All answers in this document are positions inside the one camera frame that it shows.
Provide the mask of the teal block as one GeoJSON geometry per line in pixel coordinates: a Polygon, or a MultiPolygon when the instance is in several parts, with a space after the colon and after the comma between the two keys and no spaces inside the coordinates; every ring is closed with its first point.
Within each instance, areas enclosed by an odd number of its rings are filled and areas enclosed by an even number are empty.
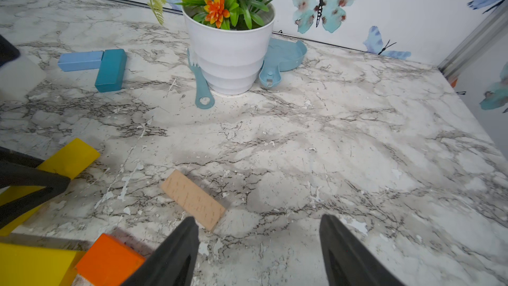
{"type": "Polygon", "coordinates": [[[123,86],[127,55],[123,49],[106,50],[95,81],[98,92],[120,91],[123,86]]]}

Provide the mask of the yellow block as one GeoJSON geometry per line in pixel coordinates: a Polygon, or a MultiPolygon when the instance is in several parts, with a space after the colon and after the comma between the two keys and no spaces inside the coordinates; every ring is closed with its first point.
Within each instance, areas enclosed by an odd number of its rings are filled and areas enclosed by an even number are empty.
{"type": "Polygon", "coordinates": [[[1,285],[71,285],[83,251],[1,244],[1,285]]]}
{"type": "Polygon", "coordinates": [[[8,236],[45,202],[62,194],[100,153],[75,139],[47,160],[1,148],[1,236],[8,236]]]}

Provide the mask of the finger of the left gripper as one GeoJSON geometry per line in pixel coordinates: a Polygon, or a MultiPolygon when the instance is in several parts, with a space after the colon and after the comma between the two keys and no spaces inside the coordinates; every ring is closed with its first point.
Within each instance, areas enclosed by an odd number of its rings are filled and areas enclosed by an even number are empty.
{"type": "Polygon", "coordinates": [[[1,148],[1,229],[65,192],[70,178],[38,169],[43,160],[1,148]]]}

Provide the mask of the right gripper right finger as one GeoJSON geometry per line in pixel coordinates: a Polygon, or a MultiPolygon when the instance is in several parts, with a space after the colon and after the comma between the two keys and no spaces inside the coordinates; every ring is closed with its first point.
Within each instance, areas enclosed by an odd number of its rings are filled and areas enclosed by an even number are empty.
{"type": "Polygon", "coordinates": [[[330,285],[403,286],[337,217],[323,215],[319,233],[330,285]]]}

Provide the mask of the light blue block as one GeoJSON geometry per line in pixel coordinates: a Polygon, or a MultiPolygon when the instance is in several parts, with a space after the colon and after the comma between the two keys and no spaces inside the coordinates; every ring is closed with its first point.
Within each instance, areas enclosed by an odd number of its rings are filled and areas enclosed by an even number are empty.
{"type": "Polygon", "coordinates": [[[58,66],[62,71],[96,70],[101,66],[103,51],[62,54],[58,66]]]}

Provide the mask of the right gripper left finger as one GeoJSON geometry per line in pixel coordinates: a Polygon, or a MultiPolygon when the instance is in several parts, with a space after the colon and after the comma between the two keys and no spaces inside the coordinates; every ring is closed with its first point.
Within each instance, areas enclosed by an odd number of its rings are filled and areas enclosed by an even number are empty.
{"type": "Polygon", "coordinates": [[[123,285],[190,286],[197,262],[198,232],[194,217],[184,219],[123,285]]]}

